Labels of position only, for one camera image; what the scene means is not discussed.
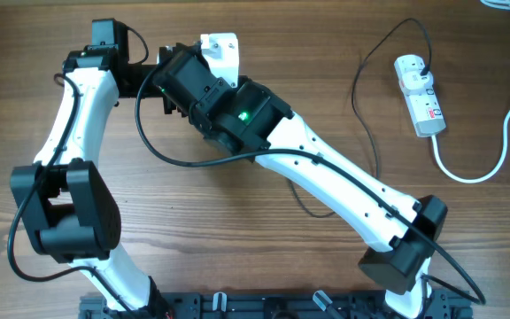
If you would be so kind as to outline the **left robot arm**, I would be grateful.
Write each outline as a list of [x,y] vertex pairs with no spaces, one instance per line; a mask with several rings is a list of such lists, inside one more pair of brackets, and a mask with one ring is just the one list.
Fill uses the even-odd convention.
[[[29,282],[81,272],[102,293],[112,318],[173,318],[154,280],[121,244],[120,210],[97,169],[111,110],[120,99],[135,97],[149,70],[129,61],[131,31],[116,19],[95,19],[90,44],[64,61],[58,74],[64,93],[50,135],[31,165],[12,170],[18,211],[6,253],[15,275]],[[36,253],[68,268],[47,276],[21,270],[14,252],[19,225]]]

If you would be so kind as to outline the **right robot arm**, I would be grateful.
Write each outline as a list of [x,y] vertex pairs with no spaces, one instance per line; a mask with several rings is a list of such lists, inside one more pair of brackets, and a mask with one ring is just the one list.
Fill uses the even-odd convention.
[[431,291],[428,267],[446,205],[381,183],[320,139],[269,88],[236,75],[235,67],[221,72],[217,63],[196,45],[161,48],[151,80],[165,95],[167,111],[187,115],[228,161],[255,161],[343,218],[368,247],[359,267],[385,289],[386,305],[418,316]]

